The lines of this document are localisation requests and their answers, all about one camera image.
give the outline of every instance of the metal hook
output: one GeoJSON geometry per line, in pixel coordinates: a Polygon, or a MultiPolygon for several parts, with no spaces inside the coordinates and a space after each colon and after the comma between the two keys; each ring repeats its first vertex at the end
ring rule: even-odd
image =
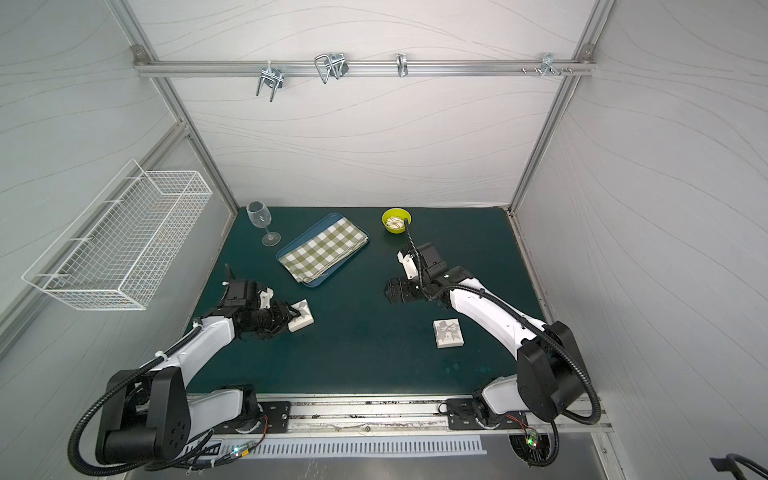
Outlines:
{"type": "Polygon", "coordinates": [[[404,53],[398,53],[396,57],[397,61],[397,76],[398,77],[405,77],[408,75],[408,58],[406,58],[406,54],[404,53]]]}
{"type": "Polygon", "coordinates": [[[328,79],[332,73],[333,77],[336,80],[339,80],[349,71],[349,66],[346,64],[346,59],[344,58],[343,53],[323,53],[317,55],[315,57],[315,68],[317,68],[317,73],[320,74],[320,80],[322,80],[324,84],[328,83],[328,79]]]}
{"type": "Polygon", "coordinates": [[[544,55],[544,58],[541,60],[541,68],[537,68],[536,71],[538,72],[539,76],[544,77],[545,75],[560,75],[563,73],[562,68],[554,68],[552,67],[552,54],[547,53],[544,55]]]}
{"type": "Polygon", "coordinates": [[[270,102],[275,99],[275,92],[278,88],[283,87],[284,76],[280,73],[280,70],[272,68],[272,62],[268,62],[266,68],[261,69],[261,77],[259,77],[259,84],[256,86],[256,96],[259,96],[261,92],[261,86],[266,85],[272,89],[270,93],[270,102]]]}

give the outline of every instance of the wire basket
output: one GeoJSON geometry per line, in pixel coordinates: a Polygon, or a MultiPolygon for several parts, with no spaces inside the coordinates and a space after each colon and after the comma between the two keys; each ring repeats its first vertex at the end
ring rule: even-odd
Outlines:
{"type": "Polygon", "coordinates": [[[145,310],[210,195],[199,172],[132,161],[22,279],[77,310],[145,310]],[[110,186],[117,197],[102,200],[110,186]],[[94,205],[103,213],[87,223],[94,205]]]}

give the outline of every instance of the green checkered napkin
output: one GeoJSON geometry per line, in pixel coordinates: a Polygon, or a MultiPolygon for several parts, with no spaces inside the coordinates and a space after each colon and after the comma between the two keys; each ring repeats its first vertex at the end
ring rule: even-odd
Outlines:
{"type": "Polygon", "coordinates": [[[279,260],[297,282],[309,283],[366,243],[368,243],[368,236],[342,217],[279,260]]]}

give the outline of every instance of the food in bowl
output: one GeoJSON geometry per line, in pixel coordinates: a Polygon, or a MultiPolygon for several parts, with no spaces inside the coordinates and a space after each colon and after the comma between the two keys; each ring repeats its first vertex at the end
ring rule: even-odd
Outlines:
{"type": "Polygon", "coordinates": [[[406,226],[406,223],[400,217],[390,217],[386,219],[385,224],[387,227],[394,229],[403,228],[406,226]]]}

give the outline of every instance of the ventilation grille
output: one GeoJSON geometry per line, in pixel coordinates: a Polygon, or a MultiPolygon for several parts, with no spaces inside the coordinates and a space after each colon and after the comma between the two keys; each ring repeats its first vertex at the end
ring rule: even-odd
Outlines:
{"type": "MultiPolygon", "coordinates": [[[[211,459],[232,452],[243,443],[237,439],[216,440],[220,444],[211,459]]],[[[185,448],[188,452],[196,444],[185,448]]],[[[479,435],[429,435],[376,437],[364,439],[266,439],[245,458],[332,458],[332,457],[441,457],[450,455],[485,455],[479,435]]]]}

